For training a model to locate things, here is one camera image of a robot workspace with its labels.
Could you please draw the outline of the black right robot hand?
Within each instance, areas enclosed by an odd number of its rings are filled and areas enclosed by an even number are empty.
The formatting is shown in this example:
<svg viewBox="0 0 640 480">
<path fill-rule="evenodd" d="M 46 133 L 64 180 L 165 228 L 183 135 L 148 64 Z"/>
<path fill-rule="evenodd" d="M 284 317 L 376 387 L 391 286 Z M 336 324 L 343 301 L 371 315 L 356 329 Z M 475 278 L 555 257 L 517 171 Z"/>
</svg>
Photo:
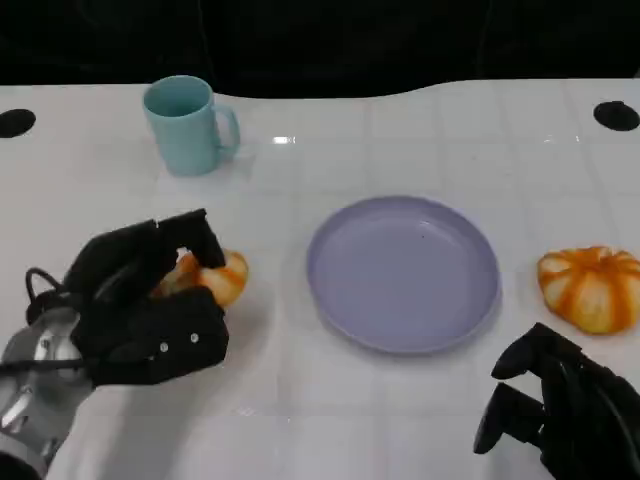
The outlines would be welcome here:
<svg viewBox="0 0 640 480">
<path fill-rule="evenodd" d="M 623 377 L 542 323 L 499 357 L 473 450 L 502 436 L 530 444 L 555 479 L 639 476 L 639 394 Z"/>
</svg>

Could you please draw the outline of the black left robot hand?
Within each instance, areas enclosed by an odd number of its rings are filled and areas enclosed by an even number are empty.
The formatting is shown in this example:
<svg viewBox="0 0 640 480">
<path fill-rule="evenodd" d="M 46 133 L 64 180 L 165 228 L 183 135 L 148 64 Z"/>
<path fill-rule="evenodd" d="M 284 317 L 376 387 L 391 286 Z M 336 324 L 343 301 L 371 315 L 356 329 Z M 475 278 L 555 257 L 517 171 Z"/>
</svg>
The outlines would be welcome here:
<svg viewBox="0 0 640 480">
<path fill-rule="evenodd" d="M 155 385 L 221 363 L 225 312 L 204 286 L 153 296 L 184 248 L 204 267 L 225 264 L 203 209 L 93 237 L 63 287 L 79 320 L 71 341 L 92 383 Z"/>
</svg>

